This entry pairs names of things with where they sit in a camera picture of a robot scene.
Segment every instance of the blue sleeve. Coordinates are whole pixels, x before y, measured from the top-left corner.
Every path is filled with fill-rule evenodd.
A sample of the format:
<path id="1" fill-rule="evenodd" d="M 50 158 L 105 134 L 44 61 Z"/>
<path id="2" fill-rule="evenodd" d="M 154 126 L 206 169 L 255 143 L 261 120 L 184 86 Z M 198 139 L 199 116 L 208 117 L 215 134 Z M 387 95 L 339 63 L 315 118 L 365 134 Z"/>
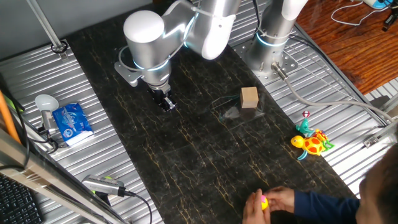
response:
<path id="1" fill-rule="evenodd" d="M 334 198 L 315 192 L 295 191 L 294 214 L 298 217 L 322 221 L 326 224 L 355 224 L 358 199 Z"/>

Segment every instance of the human hand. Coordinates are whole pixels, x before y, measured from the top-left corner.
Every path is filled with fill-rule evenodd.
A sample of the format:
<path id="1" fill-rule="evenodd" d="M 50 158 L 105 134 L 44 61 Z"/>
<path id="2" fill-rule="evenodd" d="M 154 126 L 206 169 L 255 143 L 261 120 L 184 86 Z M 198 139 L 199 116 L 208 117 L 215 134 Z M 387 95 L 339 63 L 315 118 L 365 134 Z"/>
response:
<path id="1" fill-rule="evenodd" d="M 264 194 L 268 199 L 270 212 L 283 210 L 294 213 L 294 190 L 287 187 L 276 187 Z"/>
<path id="2" fill-rule="evenodd" d="M 264 211 L 261 209 L 261 195 L 262 190 L 258 189 L 249 196 L 243 210 L 242 224 L 271 224 L 269 208 Z"/>

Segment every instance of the metal grating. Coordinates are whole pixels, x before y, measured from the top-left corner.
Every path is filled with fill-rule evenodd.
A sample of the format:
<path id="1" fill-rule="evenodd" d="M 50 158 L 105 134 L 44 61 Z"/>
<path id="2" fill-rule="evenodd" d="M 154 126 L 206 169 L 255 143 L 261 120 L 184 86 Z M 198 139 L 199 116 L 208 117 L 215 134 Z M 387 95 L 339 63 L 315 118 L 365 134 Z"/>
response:
<path id="1" fill-rule="evenodd" d="M 78 180 L 94 174 L 124 182 L 127 189 L 148 200 L 153 223 L 163 223 L 72 50 L 68 49 L 67 54 L 69 59 L 62 61 L 50 46 L 45 46 L 0 62 L 0 73 L 11 93 L 26 108 L 25 118 L 36 127 L 41 126 L 40 111 L 34 103 L 37 95 L 51 95 L 60 106 L 79 102 L 94 135 L 72 147 L 60 148 L 52 157 Z M 62 141 L 59 132 L 53 137 Z M 38 195 L 38 199 L 45 223 L 81 223 L 85 220 L 49 198 Z M 126 220 L 149 223 L 148 208 L 138 198 L 109 196 L 109 201 L 112 208 Z"/>
<path id="2" fill-rule="evenodd" d="M 249 44 L 250 40 L 235 46 L 234 49 L 243 54 L 245 47 L 242 46 Z M 347 96 L 351 95 L 361 101 L 347 88 L 349 84 L 331 69 L 331 65 L 325 64 L 318 53 L 310 47 L 290 39 L 285 52 L 301 65 L 288 75 L 293 87 L 302 97 L 314 102 L 330 102 L 351 100 Z M 280 78 L 275 80 L 259 78 L 295 124 L 302 122 L 304 110 L 311 112 L 311 117 L 308 119 L 310 127 L 324 130 L 330 141 L 336 145 L 322 156 L 359 198 L 359 183 L 364 174 L 381 159 L 395 139 L 385 138 L 368 149 L 363 142 L 381 128 L 378 127 L 380 123 L 367 110 L 351 105 L 308 106 L 299 102 Z"/>

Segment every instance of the person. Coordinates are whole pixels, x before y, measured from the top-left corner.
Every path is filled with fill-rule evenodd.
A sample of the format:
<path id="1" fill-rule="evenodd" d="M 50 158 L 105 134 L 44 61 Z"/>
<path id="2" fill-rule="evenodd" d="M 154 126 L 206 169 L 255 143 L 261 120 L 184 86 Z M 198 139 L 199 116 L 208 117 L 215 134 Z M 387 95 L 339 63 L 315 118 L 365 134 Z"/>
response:
<path id="1" fill-rule="evenodd" d="M 249 196 L 243 224 L 270 224 L 270 212 L 284 210 L 326 224 L 398 223 L 398 144 L 372 167 L 359 185 L 361 199 L 338 199 L 315 192 L 276 187 L 264 195 L 269 207 L 261 210 L 259 189 Z"/>

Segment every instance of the wooden floor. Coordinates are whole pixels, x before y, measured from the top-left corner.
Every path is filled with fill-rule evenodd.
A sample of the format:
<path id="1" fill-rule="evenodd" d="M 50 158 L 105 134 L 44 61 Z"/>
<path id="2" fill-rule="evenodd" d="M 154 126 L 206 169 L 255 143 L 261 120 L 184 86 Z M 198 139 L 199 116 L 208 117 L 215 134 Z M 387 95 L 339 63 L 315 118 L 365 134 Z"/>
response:
<path id="1" fill-rule="evenodd" d="M 398 21 L 383 32 L 390 9 L 375 12 L 360 26 L 340 24 L 330 18 L 334 10 L 357 3 L 309 0 L 297 22 L 365 95 L 398 77 Z M 372 10 L 364 3 L 343 9 L 334 18 L 358 23 Z"/>

